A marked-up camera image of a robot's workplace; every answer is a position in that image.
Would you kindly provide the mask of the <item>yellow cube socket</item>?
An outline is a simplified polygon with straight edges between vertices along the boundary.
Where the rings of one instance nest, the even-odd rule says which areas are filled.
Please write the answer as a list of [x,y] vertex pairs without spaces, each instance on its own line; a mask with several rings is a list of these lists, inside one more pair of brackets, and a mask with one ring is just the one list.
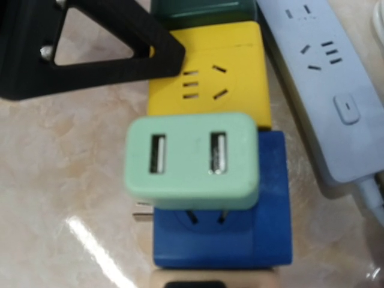
[[149,82],[149,115],[242,112],[259,129],[271,129],[265,50],[256,21],[171,34],[185,47],[185,59],[177,76]]

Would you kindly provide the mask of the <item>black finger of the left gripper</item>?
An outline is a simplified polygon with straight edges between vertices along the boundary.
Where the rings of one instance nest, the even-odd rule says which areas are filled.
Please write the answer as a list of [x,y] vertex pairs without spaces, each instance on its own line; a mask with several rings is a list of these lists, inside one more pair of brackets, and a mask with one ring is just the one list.
[[177,75],[184,46],[136,1],[2,1],[1,98]]

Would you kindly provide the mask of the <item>mint green USB charger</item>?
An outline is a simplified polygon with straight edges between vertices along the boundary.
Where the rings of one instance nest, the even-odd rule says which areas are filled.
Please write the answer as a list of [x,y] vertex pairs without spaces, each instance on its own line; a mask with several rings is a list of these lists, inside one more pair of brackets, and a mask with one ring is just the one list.
[[170,210],[246,210],[259,199],[259,135],[240,112],[144,116],[127,130],[124,184]]

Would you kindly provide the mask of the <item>dark green cube socket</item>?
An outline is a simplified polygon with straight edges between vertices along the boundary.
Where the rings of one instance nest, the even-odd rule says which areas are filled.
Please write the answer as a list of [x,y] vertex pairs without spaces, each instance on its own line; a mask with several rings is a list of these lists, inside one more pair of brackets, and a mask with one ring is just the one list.
[[161,0],[151,2],[151,14],[173,25],[227,23],[257,18],[255,1]]

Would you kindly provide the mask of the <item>blue cube socket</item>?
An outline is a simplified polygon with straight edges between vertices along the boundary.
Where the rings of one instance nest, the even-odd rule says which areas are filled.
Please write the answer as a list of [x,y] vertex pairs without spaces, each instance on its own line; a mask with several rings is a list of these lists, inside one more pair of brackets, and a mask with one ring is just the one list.
[[259,269],[293,260],[286,142],[281,131],[259,133],[260,190],[244,211],[155,209],[153,261],[175,269]]

